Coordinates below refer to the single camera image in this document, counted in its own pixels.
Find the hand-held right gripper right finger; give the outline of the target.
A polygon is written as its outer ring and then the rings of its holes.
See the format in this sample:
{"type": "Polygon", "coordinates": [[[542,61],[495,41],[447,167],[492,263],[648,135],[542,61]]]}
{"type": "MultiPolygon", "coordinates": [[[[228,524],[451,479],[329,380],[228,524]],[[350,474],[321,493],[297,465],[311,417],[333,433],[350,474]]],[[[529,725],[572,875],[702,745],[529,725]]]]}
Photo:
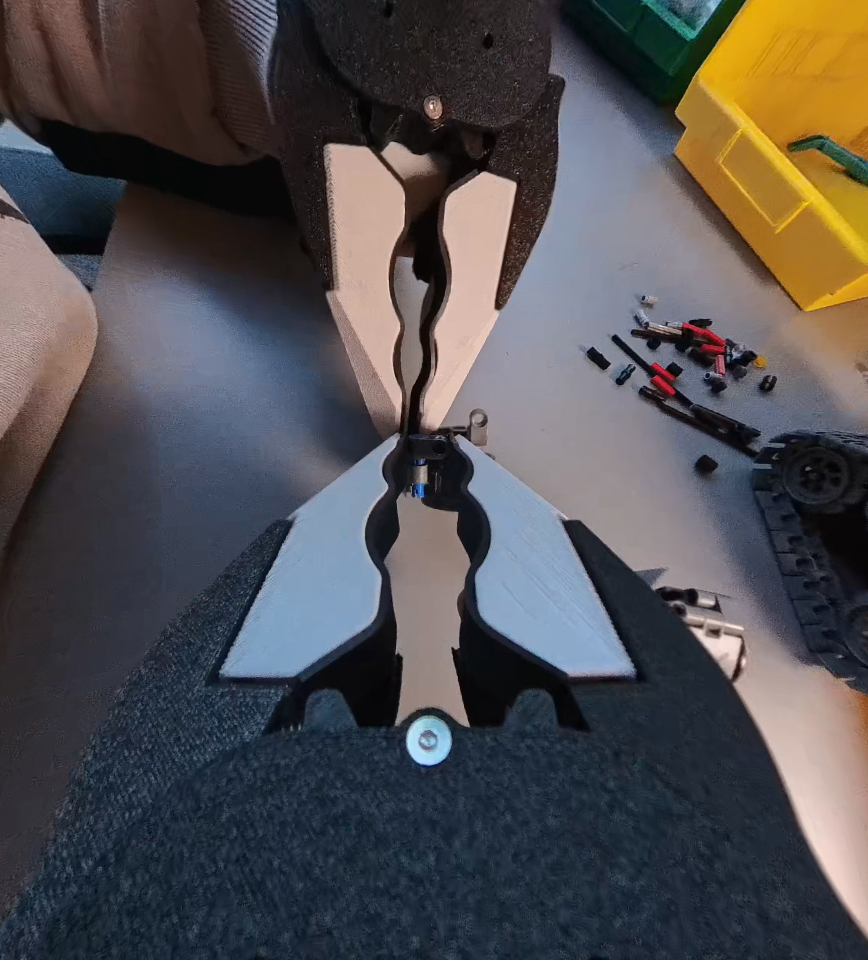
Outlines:
{"type": "Polygon", "coordinates": [[[455,668],[467,711],[507,711],[524,690],[576,711],[575,690],[637,669],[569,520],[466,438],[455,441],[457,531],[469,559],[455,668]]]}

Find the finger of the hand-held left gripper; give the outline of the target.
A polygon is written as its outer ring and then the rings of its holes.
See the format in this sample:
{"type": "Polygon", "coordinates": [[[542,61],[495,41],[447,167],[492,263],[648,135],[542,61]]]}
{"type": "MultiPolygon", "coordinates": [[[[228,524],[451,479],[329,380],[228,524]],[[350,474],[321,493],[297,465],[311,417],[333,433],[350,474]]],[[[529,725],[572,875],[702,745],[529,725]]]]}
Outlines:
{"type": "Polygon", "coordinates": [[[499,316],[500,276],[517,184],[489,172],[465,177],[440,204],[444,282],[421,327],[422,432],[442,426],[499,316]]]}
{"type": "Polygon", "coordinates": [[[369,417],[383,439],[403,428],[404,321],[392,293],[406,233],[403,181],[370,148],[332,143],[323,152],[331,282],[326,293],[369,417]]]}

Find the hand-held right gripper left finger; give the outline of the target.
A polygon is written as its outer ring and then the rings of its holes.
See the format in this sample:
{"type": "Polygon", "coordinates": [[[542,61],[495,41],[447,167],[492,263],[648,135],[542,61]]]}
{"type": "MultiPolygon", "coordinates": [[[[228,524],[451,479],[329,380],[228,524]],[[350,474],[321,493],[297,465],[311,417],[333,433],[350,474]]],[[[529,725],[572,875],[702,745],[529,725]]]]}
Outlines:
{"type": "Polygon", "coordinates": [[[403,439],[386,438],[287,518],[220,661],[222,682],[398,706],[403,659],[386,560],[400,534],[402,454],[403,439]]]}

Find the grey connector black axle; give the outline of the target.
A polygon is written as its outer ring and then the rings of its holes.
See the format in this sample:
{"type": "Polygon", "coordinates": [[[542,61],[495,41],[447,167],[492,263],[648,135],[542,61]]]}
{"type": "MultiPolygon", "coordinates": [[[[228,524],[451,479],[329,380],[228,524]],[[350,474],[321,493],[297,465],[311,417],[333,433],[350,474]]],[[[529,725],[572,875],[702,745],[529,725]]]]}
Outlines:
{"type": "Polygon", "coordinates": [[[439,433],[451,438],[463,438],[478,449],[484,449],[488,445],[488,425],[489,418],[485,410],[480,408],[472,409],[465,424],[441,426],[439,433]]]}

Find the black block piece blue pins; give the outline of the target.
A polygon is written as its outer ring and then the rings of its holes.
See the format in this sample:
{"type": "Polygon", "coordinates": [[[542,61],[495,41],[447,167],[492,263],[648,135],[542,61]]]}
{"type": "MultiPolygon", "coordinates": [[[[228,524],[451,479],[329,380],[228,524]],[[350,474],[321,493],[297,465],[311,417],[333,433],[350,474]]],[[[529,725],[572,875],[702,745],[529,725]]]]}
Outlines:
{"type": "Polygon", "coordinates": [[[444,432],[409,434],[405,441],[404,491],[415,499],[424,499],[440,472],[440,463],[452,452],[452,442],[444,432]]]}

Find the pile of small building pieces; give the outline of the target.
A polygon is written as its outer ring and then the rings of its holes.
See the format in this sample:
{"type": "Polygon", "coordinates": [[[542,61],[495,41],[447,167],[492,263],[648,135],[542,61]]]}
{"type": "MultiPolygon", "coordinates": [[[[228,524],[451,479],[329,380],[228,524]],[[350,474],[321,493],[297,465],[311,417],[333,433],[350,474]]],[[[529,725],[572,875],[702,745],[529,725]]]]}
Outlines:
{"type": "MultiPolygon", "coordinates": [[[[631,330],[626,336],[617,335],[648,363],[657,363],[675,375],[682,399],[668,397],[669,403],[685,407],[694,404],[683,389],[688,383],[686,375],[690,367],[697,369],[702,387],[714,397],[723,394],[734,382],[753,374],[761,375],[759,390],[774,390],[777,378],[768,372],[768,362],[763,354],[749,348],[745,342],[720,334],[711,318],[660,319],[656,316],[658,306],[656,295],[640,294],[632,309],[631,330]]],[[[616,387],[624,387],[636,375],[643,375],[641,386],[654,388],[645,372],[613,346],[621,354],[617,362],[594,346],[583,348],[584,357],[598,371],[609,375],[616,387]]]]}

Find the person's left forearm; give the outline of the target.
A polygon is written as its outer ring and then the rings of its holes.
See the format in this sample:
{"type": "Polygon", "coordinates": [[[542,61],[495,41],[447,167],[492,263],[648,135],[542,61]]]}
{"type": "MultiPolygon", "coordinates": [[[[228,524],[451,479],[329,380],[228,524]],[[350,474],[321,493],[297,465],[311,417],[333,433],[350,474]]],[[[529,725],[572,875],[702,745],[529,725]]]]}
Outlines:
{"type": "Polygon", "coordinates": [[[196,162],[271,152],[269,1],[0,1],[0,125],[137,138],[196,162]]]}

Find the grey desk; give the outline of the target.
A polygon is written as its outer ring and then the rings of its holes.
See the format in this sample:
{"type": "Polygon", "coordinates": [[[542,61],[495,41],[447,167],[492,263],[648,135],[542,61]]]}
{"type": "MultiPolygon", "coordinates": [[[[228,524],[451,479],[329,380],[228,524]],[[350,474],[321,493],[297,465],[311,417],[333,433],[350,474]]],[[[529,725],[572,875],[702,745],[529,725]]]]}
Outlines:
{"type": "MultiPolygon", "coordinates": [[[[453,424],[635,570],[727,594],[738,685],[831,885],[868,934],[860,696],[809,661],[743,458],[589,363],[640,294],[766,356],[729,414],[772,436],[868,426],[868,298],[803,312],[673,156],[681,126],[571,27],[555,197],[453,424]],[[701,455],[719,463],[695,473],[701,455]]],[[[39,869],[71,769],[161,630],[271,522],[378,436],[293,230],[129,187],[94,299],[91,367],[0,580],[0,921],[39,869]]]]}

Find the grey eye block unit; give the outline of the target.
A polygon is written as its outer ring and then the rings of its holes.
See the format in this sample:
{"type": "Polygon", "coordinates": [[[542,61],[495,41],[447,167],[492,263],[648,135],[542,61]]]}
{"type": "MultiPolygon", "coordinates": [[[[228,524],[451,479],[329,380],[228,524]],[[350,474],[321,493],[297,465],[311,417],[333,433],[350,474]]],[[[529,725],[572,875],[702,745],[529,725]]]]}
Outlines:
{"type": "Polygon", "coordinates": [[[744,627],[726,619],[718,594],[697,588],[658,586],[655,593],[684,623],[732,683],[747,665],[744,627]]]}

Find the green storage bin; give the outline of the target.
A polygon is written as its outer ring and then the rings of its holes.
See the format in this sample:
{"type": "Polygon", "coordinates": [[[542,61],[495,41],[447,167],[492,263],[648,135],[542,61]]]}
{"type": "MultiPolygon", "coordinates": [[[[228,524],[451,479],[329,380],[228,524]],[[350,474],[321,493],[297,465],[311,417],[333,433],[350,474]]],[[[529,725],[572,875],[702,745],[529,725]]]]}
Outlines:
{"type": "Polygon", "coordinates": [[[662,106],[683,98],[743,1],[564,1],[579,36],[662,106]]]}

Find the black long beam piece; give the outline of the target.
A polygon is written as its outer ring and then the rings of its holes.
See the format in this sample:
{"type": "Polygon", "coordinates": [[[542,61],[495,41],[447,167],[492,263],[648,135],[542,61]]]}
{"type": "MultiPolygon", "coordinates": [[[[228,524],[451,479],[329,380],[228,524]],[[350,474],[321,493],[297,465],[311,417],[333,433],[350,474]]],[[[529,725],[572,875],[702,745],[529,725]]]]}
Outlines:
{"type": "Polygon", "coordinates": [[[670,404],[663,393],[648,386],[639,387],[637,394],[668,419],[703,433],[752,460],[759,455],[755,443],[762,436],[759,429],[698,404],[682,410],[670,404]]]}

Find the yellow toy robot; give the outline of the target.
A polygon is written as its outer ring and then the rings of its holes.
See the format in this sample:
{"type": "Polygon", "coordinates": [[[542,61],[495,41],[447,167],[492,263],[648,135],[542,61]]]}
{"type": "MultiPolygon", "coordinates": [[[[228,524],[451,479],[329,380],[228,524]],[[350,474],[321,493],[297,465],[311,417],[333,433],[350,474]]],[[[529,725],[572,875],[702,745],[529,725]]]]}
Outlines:
{"type": "Polygon", "coordinates": [[[868,433],[778,434],[751,477],[803,645],[868,696],[868,433]]]}

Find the small yellow storage bin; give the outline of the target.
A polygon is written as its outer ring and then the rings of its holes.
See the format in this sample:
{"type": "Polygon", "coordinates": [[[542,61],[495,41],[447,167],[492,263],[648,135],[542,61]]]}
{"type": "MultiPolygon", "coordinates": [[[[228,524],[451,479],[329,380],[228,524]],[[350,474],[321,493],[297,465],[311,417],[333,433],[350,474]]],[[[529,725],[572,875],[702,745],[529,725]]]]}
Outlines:
{"type": "Polygon", "coordinates": [[[675,156],[804,310],[868,297],[868,1],[746,2],[676,107],[675,156]]]}

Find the green brick separator tool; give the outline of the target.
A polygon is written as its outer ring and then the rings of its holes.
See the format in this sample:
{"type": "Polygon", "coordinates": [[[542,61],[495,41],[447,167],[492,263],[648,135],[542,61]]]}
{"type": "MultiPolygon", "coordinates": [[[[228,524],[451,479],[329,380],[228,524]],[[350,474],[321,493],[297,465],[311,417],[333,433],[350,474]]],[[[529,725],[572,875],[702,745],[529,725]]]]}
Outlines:
{"type": "Polygon", "coordinates": [[[823,134],[811,134],[786,144],[789,153],[816,152],[836,164],[843,174],[868,187],[868,159],[823,134]]]}

